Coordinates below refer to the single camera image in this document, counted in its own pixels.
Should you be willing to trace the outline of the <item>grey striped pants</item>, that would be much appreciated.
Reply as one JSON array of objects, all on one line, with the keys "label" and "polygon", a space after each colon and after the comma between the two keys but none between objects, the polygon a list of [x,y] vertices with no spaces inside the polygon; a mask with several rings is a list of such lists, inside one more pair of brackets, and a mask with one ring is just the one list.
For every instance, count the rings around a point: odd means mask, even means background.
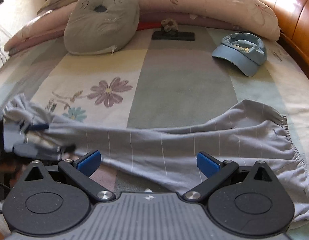
[{"label": "grey striped pants", "polygon": [[185,193],[205,179],[195,155],[204,151],[241,166],[262,160],[285,187],[295,206],[295,222],[309,220],[309,173],[293,144],[287,118],[271,106],[242,100],[204,124],[177,128],[110,128],[84,124],[47,112],[16,95],[4,108],[10,120],[50,125],[44,138],[75,144],[76,153],[101,152],[106,164]]}]

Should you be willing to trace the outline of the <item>blue baseball cap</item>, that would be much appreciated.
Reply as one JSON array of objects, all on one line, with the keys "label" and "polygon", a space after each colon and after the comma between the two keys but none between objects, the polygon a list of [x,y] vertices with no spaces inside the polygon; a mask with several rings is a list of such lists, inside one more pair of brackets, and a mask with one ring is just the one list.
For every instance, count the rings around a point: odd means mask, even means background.
[{"label": "blue baseball cap", "polygon": [[234,33],[222,38],[212,57],[235,65],[247,77],[254,76],[267,60],[262,39],[250,33]]}]

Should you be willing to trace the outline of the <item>grey cat face cushion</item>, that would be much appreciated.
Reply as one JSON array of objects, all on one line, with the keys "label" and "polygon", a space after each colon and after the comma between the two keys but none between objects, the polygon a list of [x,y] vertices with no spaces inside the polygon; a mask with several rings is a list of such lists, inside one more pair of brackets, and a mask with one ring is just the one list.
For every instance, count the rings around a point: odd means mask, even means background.
[{"label": "grey cat face cushion", "polygon": [[73,55],[114,53],[137,31],[138,0],[78,0],[64,31],[66,50]]}]

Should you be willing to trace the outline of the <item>black phone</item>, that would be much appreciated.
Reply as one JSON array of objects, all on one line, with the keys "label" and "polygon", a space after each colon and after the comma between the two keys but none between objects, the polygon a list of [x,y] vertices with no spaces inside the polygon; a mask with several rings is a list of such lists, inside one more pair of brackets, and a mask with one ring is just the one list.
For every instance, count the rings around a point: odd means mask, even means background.
[{"label": "black phone", "polygon": [[195,41],[195,34],[184,31],[155,31],[153,40],[175,40],[175,41]]}]

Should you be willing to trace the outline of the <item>pink folded quilt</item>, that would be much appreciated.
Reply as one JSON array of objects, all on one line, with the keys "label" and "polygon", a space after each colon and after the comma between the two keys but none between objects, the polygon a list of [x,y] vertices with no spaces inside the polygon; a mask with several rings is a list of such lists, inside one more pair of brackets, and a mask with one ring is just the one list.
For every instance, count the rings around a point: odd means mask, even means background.
[{"label": "pink folded quilt", "polygon": [[[269,40],[278,40],[278,18],[259,0],[138,0],[142,22],[160,21],[158,12],[170,12],[179,24],[218,29],[245,29]],[[28,22],[5,44],[14,55],[37,44],[63,36],[78,0],[59,3]]]}]

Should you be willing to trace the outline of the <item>wooden headboard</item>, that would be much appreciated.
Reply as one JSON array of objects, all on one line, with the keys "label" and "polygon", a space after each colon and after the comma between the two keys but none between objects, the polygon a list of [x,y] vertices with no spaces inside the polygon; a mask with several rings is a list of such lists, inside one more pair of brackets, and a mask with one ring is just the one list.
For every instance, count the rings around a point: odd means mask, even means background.
[{"label": "wooden headboard", "polygon": [[259,0],[276,14],[279,44],[309,79],[309,0]]}]

